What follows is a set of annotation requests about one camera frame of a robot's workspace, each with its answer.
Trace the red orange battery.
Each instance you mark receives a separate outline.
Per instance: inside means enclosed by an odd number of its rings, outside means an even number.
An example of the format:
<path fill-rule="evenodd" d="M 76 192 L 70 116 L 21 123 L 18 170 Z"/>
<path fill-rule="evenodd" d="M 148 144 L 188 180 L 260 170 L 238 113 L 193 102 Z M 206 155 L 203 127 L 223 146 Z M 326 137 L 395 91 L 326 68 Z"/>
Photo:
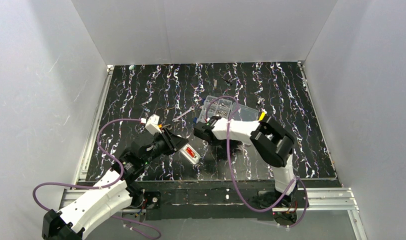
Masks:
<path fill-rule="evenodd" d="M 194 153 L 194 151 L 193 151 L 190 147 L 187 147 L 187 148 L 185 149 L 185 151 L 187 152 L 187 154 L 188 154 L 191 158 L 194 158 L 194 157 L 195 157 L 195 153 Z"/>

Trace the white AC remote control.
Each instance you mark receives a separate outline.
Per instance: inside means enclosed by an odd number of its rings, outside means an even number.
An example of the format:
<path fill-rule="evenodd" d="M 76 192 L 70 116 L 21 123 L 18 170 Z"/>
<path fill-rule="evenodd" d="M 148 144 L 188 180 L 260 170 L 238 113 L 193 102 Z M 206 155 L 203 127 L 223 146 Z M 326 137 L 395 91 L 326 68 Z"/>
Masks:
<path fill-rule="evenodd" d="M 185 144 L 180 148 L 179 152 L 192 164 L 196 165 L 201 156 L 200 154 L 189 144 Z"/>

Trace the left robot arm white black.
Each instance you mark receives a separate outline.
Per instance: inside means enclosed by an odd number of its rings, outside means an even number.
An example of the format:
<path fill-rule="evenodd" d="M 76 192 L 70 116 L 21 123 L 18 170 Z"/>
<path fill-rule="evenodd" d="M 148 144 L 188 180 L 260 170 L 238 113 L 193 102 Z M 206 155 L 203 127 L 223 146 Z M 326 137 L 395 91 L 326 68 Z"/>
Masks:
<path fill-rule="evenodd" d="M 153 137 L 133 142 L 105 175 L 84 194 L 60 210 L 50 209 L 43 217 L 42 238 L 45 240 L 84 240 L 100 224 L 129 206 L 143 207 L 145 190 L 134 182 L 146 166 L 161 155 L 181 153 L 195 165 L 200 155 L 186 138 L 168 129 L 159 129 Z"/>

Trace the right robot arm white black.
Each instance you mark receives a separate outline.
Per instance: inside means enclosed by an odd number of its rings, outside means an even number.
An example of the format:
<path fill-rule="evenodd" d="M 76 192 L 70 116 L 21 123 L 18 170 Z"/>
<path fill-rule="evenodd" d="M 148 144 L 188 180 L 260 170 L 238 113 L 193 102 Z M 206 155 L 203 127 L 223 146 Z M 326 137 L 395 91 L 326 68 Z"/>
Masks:
<path fill-rule="evenodd" d="M 212 146 L 225 145 L 227 137 L 231 142 L 254 146 L 261 159 L 272 167 L 275 192 L 284 194 L 288 201 L 294 196 L 296 183 L 288 185 L 295 178 L 292 161 L 296 140 L 273 117 L 241 121 L 212 116 L 207 122 L 198 122 L 193 134 Z"/>

